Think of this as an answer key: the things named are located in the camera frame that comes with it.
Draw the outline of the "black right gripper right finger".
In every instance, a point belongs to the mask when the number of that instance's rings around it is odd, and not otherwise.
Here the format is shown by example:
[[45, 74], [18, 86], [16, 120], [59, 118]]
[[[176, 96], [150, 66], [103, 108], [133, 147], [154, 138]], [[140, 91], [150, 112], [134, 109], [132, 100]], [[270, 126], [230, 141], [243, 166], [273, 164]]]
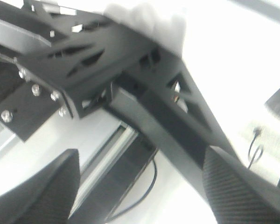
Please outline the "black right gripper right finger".
[[203, 186], [219, 224], [280, 224], [280, 188], [218, 147], [208, 147]]

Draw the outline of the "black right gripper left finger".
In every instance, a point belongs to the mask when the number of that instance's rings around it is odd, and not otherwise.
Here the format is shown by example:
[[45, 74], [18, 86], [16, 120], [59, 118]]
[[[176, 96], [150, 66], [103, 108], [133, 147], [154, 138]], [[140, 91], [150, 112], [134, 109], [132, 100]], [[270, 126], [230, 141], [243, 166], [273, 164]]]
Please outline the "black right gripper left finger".
[[0, 196], [0, 224], [65, 224], [79, 186], [79, 152], [67, 149]]

